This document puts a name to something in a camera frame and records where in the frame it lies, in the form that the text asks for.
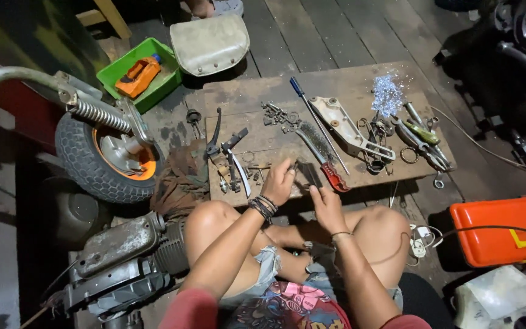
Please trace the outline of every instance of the suspension spring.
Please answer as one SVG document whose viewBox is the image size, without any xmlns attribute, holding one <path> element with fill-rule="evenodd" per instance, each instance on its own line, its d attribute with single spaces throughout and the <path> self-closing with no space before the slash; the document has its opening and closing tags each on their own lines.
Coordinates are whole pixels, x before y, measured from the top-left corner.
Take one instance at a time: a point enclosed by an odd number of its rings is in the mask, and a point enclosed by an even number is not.
<svg viewBox="0 0 526 329">
<path fill-rule="evenodd" d="M 114 128 L 123 133 L 131 131 L 131 125 L 123 118 L 120 118 L 105 109 L 92 105 L 90 103 L 78 100 L 77 106 L 68 110 L 72 114 L 82 116 L 83 118 L 101 123 Z"/>
</svg>

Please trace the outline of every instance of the red handle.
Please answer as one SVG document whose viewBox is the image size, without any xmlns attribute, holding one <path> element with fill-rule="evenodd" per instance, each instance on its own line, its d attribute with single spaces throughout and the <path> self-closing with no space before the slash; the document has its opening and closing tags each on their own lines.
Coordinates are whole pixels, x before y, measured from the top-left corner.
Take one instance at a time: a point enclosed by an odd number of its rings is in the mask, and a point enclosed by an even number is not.
<svg viewBox="0 0 526 329">
<path fill-rule="evenodd" d="M 328 178 L 328 182 L 330 185 L 332 185 L 334 190 L 339 192 L 346 192 L 350 190 L 350 188 L 346 186 L 346 182 L 342 179 L 342 176 L 338 175 L 336 169 L 330 162 L 323 163 L 320 169 L 322 169 L 326 175 L 326 178 Z"/>
</svg>

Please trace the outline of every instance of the power strip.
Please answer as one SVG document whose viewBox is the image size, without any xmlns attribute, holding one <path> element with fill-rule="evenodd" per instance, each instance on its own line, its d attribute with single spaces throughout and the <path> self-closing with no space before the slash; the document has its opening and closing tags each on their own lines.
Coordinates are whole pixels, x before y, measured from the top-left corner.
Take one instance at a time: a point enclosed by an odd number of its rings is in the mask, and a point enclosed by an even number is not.
<svg viewBox="0 0 526 329">
<path fill-rule="evenodd" d="M 415 224 L 409 224 L 409 227 L 412 231 L 417 228 Z M 416 238 L 415 240 L 413 240 L 413 238 L 410 238 L 411 249 L 413 252 L 413 256 L 417 258 L 422 258 L 426 256 L 426 237 L 433 236 L 433 234 L 431 233 L 428 227 L 422 226 L 417 228 L 417 236 L 418 238 Z"/>
</svg>

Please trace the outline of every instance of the blue screwdriver handle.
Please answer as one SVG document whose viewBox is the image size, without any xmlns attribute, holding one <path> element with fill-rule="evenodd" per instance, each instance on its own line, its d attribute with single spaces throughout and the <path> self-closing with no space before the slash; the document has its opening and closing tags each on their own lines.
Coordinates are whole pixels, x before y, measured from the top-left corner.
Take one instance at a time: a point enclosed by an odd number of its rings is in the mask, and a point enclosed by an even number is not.
<svg viewBox="0 0 526 329">
<path fill-rule="evenodd" d="M 296 91 L 297 96 L 299 97 L 303 96 L 304 92 L 302 88 L 299 86 L 299 83 L 297 83 L 296 77 L 292 77 L 291 79 L 289 79 L 289 83 L 292 84 L 292 87 Z"/>
</svg>

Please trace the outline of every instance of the green handle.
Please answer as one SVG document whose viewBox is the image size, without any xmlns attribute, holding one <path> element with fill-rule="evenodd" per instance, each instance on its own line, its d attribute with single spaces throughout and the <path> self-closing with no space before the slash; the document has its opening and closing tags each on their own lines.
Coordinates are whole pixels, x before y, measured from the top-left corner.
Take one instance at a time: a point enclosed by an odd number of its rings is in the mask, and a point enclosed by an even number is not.
<svg viewBox="0 0 526 329">
<path fill-rule="evenodd" d="M 420 126 L 414 125 L 407 121 L 403 121 L 403 124 L 425 143 L 428 143 L 431 146 L 435 146 L 440 143 L 440 139 L 434 133 L 431 133 Z"/>
</svg>

